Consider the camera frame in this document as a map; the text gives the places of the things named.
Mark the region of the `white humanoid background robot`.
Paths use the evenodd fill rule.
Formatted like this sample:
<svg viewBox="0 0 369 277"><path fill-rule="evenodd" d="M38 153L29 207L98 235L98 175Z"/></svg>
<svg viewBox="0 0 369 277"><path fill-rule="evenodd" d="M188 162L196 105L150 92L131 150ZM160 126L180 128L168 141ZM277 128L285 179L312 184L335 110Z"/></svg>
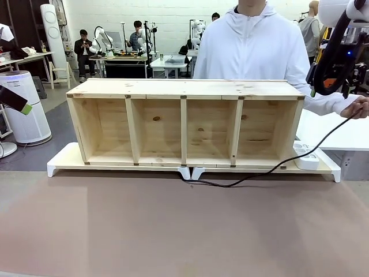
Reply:
<svg viewBox="0 0 369 277"><path fill-rule="evenodd" d="M202 35L206 28L204 20L190 20L190 35L191 49L198 50L201 43Z"/></svg>

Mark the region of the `light wooden step chair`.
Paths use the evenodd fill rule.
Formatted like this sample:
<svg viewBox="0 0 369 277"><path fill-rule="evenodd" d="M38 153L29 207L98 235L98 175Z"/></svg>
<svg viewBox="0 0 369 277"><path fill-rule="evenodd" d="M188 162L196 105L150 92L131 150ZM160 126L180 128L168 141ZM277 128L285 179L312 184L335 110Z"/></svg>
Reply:
<svg viewBox="0 0 369 277"><path fill-rule="evenodd" d="M66 83L67 88L71 89L71 80L75 80L72 69L68 62L62 68L56 68L53 62L49 62L49 74L51 89L55 89L55 84Z"/></svg>

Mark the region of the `person left forearm white sleeve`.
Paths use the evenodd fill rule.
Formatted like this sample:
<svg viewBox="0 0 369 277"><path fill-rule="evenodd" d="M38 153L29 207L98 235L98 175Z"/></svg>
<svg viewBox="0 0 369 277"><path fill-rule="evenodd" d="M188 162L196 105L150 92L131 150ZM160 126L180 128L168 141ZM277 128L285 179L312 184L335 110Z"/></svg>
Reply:
<svg viewBox="0 0 369 277"><path fill-rule="evenodd" d="M316 94L312 97L312 90L308 84L295 85L294 87L305 95L303 108L318 115L341 114L344 109L359 97L358 95L349 95L344 99L342 94L338 92L328 96Z"/></svg>

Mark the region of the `black box under table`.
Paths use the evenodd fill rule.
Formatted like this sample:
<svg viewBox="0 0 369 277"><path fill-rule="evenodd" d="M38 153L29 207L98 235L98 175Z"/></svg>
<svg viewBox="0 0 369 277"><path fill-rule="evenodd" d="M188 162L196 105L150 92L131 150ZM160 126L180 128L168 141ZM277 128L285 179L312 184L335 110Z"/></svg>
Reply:
<svg viewBox="0 0 369 277"><path fill-rule="evenodd" d="M107 78L147 78L144 62L123 61L104 64Z"/></svg>

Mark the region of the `black cloth pile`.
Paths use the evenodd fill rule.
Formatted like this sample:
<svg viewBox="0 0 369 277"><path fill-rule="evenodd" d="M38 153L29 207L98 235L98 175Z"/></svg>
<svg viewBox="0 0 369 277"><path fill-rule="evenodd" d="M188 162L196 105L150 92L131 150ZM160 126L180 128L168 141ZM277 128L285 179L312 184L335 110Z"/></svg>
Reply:
<svg viewBox="0 0 369 277"><path fill-rule="evenodd" d="M3 52L10 52L11 59L24 59L28 54L13 42L0 41Z"/></svg>

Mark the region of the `white background table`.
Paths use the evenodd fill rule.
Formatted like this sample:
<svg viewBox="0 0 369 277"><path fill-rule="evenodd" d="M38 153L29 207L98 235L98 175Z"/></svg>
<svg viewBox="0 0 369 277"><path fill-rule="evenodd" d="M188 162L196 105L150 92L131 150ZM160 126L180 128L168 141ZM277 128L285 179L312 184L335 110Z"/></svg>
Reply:
<svg viewBox="0 0 369 277"><path fill-rule="evenodd" d="M162 57L155 59L150 63L152 69L163 69L164 78L169 78L170 73L174 72L175 78L179 78L179 71L186 69L186 73L191 77L189 73L189 67L192 57L186 55L163 55Z"/></svg>

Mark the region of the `white power strip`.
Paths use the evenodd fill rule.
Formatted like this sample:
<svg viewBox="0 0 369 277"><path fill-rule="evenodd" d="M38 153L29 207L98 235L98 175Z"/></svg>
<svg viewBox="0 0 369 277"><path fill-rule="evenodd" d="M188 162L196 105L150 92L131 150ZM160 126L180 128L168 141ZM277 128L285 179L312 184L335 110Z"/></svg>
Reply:
<svg viewBox="0 0 369 277"><path fill-rule="evenodd" d="M312 149L307 144L295 140L293 149L295 150L296 156L300 156L300 158L294 160L297 168L301 170L318 169L319 159L314 152L311 152Z"/></svg>

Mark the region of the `white tower air conditioner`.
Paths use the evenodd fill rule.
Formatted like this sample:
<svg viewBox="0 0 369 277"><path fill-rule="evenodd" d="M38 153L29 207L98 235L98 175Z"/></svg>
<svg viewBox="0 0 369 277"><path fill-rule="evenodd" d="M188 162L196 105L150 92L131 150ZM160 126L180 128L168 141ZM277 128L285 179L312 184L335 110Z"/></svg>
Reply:
<svg viewBox="0 0 369 277"><path fill-rule="evenodd" d="M66 67L66 56L63 48L61 32L59 30L57 14L54 5L42 4L40 6L48 47L52 52L52 60L56 68Z"/></svg>

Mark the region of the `grey plastic stool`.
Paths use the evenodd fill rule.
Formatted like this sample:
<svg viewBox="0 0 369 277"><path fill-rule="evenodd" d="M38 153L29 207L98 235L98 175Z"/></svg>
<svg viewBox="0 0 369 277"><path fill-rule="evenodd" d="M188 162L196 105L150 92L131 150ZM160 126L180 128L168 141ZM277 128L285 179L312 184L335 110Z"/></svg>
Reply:
<svg viewBox="0 0 369 277"><path fill-rule="evenodd" d="M39 99L41 100L47 99L47 93L45 92L41 79L38 76L32 76L32 80L34 82Z"/></svg>

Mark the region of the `person in plaid shirt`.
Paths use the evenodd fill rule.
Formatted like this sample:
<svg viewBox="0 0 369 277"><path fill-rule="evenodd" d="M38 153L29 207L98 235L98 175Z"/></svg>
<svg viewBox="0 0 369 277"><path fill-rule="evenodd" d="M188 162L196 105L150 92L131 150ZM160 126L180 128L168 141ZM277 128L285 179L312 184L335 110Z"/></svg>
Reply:
<svg viewBox="0 0 369 277"><path fill-rule="evenodd" d="M142 22L137 20L134 22L134 28L135 28L135 32L133 32L129 39L126 40L126 46L132 48L133 51L138 51L139 50L139 43L138 43L138 39L141 38L143 29L142 29Z"/></svg>

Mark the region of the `white wood-topped riser stand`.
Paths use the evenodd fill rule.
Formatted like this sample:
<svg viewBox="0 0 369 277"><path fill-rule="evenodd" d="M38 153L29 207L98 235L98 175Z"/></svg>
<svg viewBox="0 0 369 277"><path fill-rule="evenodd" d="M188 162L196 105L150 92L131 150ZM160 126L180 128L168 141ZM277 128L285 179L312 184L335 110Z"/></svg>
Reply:
<svg viewBox="0 0 369 277"><path fill-rule="evenodd" d="M84 161L78 143L67 144L47 162L49 177L58 170L176 171L183 179L191 179L190 169L181 159L142 157L135 162L129 156L98 153Z"/></svg>
<svg viewBox="0 0 369 277"><path fill-rule="evenodd" d="M294 161L284 163L273 173L278 174L320 174L332 175L334 182L341 181L341 168L332 161L323 151L317 149L315 156L319 159L319 164L316 170L303 170L298 168ZM199 180L203 173L256 173L262 174L271 170L278 164L276 159L239 159L235 166L216 165L206 166L200 165L193 167L191 174L192 180Z"/></svg>

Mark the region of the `white background robot on stand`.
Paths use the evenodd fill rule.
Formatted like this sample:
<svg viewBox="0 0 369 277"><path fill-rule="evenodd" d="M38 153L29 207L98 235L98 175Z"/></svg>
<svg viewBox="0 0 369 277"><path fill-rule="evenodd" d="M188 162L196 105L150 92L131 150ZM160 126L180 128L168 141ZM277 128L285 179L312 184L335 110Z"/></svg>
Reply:
<svg viewBox="0 0 369 277"><path fill-rule="evenodd" d="M156 23L151 23L151 26L149 26L149 22L144 21L144 27L139 30L139 56L142 56L144 54L148 55L151 52L156 54L156 32Z"/></svg>

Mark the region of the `person left hand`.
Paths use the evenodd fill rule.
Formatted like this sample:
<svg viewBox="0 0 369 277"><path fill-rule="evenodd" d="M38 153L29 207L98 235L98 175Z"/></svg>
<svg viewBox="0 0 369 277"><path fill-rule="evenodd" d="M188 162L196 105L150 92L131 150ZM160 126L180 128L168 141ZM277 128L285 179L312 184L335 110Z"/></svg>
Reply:
<svg viewBox="0 0 369 277"><path fill-rule="evenodd" d="M369 97L359 96L340 115L352 119L369 117Z"/></svg>

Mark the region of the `white low table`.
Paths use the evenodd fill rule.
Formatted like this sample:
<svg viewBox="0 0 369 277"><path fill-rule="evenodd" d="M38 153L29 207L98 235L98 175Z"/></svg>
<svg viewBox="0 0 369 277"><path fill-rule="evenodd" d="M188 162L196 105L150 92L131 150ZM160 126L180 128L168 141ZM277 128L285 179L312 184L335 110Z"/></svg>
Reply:
<svg viewBox="0 0 369 277"><path fill-rule="evenodd" d="M308 110L302 110L296 137L314 147L343 121L344 118L335 113L319 116ZM324 140L320 149L369 151L369 117L349 120Z"/></svg>

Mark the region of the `background wooden work table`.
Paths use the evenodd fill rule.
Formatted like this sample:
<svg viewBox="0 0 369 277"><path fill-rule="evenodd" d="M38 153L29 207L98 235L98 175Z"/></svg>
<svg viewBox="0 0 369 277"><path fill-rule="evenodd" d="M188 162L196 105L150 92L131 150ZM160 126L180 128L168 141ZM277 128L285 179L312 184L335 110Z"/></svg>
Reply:
<svg viewBox="0 0 369 277"><path fill-rule="evenodd" d="M123 61L134 61L134 62L144 62L145 66L146 66L146 71L147 71L147 78L152 78L153 74L152 74L152 69L150 67L150 60L147 59L147 57L138 57L138 56L114 56L114 57L101 57L98 55L94 55L90 57L90 60L95 61L96 62L96 66L99 72L99 75L102 78L106 78L106 71L105 71L105 67L104 64L106 62L123 62Z"/></svg>

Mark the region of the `person in white hoodie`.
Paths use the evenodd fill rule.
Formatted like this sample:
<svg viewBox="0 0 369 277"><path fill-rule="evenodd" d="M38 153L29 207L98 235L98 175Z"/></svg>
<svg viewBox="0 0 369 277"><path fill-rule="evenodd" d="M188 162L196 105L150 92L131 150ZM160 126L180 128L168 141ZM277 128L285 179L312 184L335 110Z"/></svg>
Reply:
<svg viewBox="0 0 369 277"><path fill-rule="evenodd" d="M306 85L310 68L299 27L266 4L247 16L236 6L206 27L195 79L286 80Z"/></svg>

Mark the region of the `long wooden cubby shelf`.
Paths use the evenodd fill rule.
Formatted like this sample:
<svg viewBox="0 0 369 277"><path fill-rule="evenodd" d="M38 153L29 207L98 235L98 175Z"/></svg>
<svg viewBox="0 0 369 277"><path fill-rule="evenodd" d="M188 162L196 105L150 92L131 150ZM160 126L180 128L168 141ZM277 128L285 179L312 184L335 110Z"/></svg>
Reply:
<svg viewBox="0 0 369 277"><path fill-rule="evenodd" d="M294 153L304 96L282 80L92 78L67 102L88 165L269 169Z"/></svg>

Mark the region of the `white round fan base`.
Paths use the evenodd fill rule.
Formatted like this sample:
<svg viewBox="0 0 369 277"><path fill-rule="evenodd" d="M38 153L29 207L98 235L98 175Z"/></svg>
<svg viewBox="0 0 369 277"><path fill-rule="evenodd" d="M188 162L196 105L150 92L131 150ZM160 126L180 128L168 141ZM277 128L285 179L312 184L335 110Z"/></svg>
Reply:
<svg viewBox="0 0 369 277"><path fill-rule="evenodd" d="M17 145L15 143L0 142L0 159L10 156L17 151Z"/></svg>

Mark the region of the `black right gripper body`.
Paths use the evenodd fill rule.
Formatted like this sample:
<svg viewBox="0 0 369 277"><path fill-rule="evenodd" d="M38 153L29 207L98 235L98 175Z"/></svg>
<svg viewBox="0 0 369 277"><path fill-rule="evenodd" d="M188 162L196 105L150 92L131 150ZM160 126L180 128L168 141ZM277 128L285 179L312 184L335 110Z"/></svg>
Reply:
<svg viewBox="0 0 369 277"><path fill-rule="evenodd" d="M365 63L365 28L348 28L332 58L331 77L355 77L355 65Z"/></svg>

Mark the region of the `white angular object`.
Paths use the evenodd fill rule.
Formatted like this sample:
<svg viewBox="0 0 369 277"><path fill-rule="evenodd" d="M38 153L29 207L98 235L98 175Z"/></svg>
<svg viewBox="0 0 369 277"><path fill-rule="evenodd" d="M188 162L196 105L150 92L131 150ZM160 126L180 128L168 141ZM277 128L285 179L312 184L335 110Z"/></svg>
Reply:
<svg viewBox="0 0 369 277"><path fill-rule="evenodd" d="M0 40L10 42L14 39L14 35L8 25L0 23Z"/></svg>

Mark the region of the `seated person in black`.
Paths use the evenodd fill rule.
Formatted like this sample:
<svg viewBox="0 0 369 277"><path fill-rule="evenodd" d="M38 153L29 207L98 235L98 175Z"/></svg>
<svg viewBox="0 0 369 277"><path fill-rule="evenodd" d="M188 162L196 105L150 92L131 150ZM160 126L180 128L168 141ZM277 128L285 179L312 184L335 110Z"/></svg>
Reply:
<svg viewBox="0 0 369 277"><path fill-rule="evenodd" d="M95 62L90 60L93 53L90 51L90 46L92 42L88 39L88 33L86 30L80 30L80 39L76 40L74 43L74 53L77 55L78 62L78 78L80 83L86 80L86 68L89 66L89 75L91 77L95 76Z"/></svg>

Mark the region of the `white cylindrical air purifier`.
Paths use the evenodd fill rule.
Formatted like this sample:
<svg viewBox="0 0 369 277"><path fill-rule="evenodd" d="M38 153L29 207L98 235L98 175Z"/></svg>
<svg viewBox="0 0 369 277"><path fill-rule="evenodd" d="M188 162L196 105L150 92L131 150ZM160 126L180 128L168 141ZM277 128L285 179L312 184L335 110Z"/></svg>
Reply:
<svg viewBox="0 0 369 277"><path fill-rule="evenodd" d="M32 106L31 112L24 115L3 104L15 141L27 146L49 141L52 138L51 130L30 72L19 70L0 73L0 85L22 96Z"/></svg>

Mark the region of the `beige mannequin in grey shirt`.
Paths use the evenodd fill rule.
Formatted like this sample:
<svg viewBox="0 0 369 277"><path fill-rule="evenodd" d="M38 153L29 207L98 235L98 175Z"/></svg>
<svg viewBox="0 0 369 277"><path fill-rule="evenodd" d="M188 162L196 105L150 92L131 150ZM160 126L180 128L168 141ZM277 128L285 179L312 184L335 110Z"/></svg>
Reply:
<svg viewBox="0 0 369 277"><path fill-rule="evenodd" d="M318 5L319 2L317 0L312 0L309 3L307 16L298 23L302 32L310 65L314 62L319 48L320 28L319 20L316 18L318 14Z"/></svg>

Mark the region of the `cluttered side table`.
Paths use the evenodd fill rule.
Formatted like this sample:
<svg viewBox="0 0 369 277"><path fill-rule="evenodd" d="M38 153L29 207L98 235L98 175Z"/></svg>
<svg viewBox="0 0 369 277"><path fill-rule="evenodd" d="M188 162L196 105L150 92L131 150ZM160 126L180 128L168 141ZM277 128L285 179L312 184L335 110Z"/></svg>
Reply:
<svg viewBox="0 0 369 277"><path fill-rule="evenodd" d="M43 65L44 65L46 75L47 75L46 83L49 84L51 81L51 77L50 77L50 70L48 67L47 56L52 55L53 53L54 53L53 51L47 51L45 53L36 53L34 55L29 55L28 57L25 57L23 59L15 59L15 60L6 59L5 61L2 61L2 62L0 61L0 69L9 69L10 71L13 71L13 67L15 67L16 70L19 70L19 65L21 64L35 62L35 61L43 61Z"/></svg>

